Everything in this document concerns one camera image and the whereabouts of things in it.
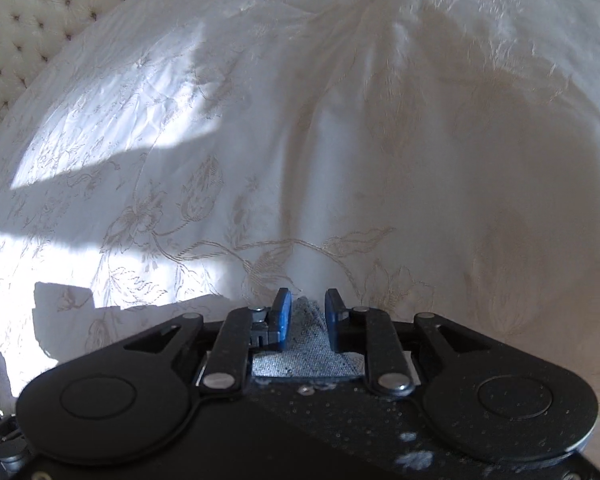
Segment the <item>grey speckled pants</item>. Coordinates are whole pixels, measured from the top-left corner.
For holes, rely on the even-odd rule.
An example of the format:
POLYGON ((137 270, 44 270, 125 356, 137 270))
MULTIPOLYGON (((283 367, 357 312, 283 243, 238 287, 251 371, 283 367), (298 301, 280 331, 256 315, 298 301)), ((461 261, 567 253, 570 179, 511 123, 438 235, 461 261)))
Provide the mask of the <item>grey speckled pants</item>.
POLYGON ((291 305, 285 349, 258 353, 252 360, 252 374, 260 377, 355 377, 363 372, 362 356, 332 351, 323 309, 306 297, 291 305))

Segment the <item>cream embroidered bedspread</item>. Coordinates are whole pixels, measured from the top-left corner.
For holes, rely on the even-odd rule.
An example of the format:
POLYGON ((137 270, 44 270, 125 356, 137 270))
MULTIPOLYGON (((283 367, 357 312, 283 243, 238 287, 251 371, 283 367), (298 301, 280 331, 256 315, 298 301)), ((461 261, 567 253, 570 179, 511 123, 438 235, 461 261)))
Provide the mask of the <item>cream embroidered bedspread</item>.
POLYGON ((438 310, 600 398, 600 0, 126 0, 0 127, 0 413, 188 301, 438 310))

